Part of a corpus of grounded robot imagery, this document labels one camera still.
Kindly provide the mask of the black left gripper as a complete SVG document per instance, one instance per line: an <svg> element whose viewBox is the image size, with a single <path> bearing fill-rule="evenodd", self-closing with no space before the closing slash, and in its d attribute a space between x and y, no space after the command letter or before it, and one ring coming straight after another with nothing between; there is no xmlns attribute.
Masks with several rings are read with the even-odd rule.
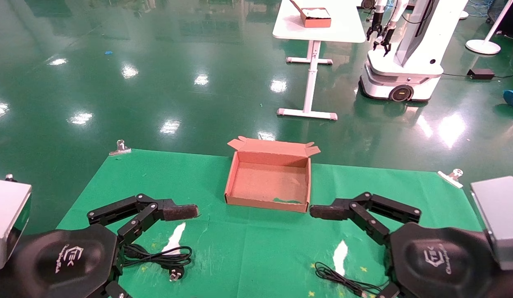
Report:
<svg viewBox="0 0 513 298"><path fill-rule="evenodd" d="M96 224L23 237L8 262L10 298L131 298L117 281L117 236Z"/></svg>

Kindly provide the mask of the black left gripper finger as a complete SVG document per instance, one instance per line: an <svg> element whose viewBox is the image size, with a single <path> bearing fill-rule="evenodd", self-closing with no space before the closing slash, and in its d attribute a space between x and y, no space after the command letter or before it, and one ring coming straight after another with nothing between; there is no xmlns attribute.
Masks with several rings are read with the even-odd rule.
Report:
<svg viewBox="0 0 513 298"><path fill-rule="evenodd" d="M130 218L117 230L119 245L131 245L143 232L157 221L178 221L198 216L198 206L177 205L172 199L153 199L146 194L137 194L87 213L89 224L103 226Z"/></svg>

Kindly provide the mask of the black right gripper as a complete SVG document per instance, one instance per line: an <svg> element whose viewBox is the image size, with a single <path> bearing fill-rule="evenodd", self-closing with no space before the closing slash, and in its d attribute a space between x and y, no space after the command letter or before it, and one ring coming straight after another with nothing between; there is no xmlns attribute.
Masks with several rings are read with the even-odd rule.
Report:
<svg viewBox="0 0 513 298"><path fill-rule="evenodd" d="M405 225L390 234L371 212ZM319 219L351 219L378 245L388 244L390 283L378 298L506 296L504 276L483 232L424 228L415 224L422 215L419 208L369 192L336 198L331 205L312 205L309 213Z"/></svg>

